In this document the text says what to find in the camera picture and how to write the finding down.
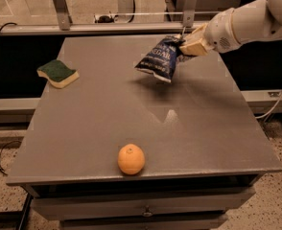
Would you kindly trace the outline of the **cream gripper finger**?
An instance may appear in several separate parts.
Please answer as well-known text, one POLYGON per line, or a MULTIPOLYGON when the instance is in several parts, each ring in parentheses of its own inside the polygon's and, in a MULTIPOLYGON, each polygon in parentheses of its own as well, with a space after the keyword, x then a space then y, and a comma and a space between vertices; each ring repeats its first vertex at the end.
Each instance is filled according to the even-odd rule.
POLYGON ((209 51, 213 49, 213 46, 208 43, 204 38, 198 40, 185 40, 180 46, 180 51, 185 56, 206 56, 209 51))
POLYGON ((195 41, 201 41, 204 39, 204 33, 207 28, 208 24, 203 23, 199 27, 197 27, 194 31, 186 35, 183 39, 186 42, 195 42, 195 41))

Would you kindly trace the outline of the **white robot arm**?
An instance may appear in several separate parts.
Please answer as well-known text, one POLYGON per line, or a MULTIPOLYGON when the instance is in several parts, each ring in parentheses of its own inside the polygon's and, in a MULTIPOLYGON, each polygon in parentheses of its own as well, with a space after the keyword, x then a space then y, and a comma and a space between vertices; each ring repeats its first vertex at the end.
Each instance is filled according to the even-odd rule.
POLYGON ((186 56, 209 51, 227 53, 254 41, 282 40, 282 0, 255 0, 215 15, 184 37, 179 46, 186 56))

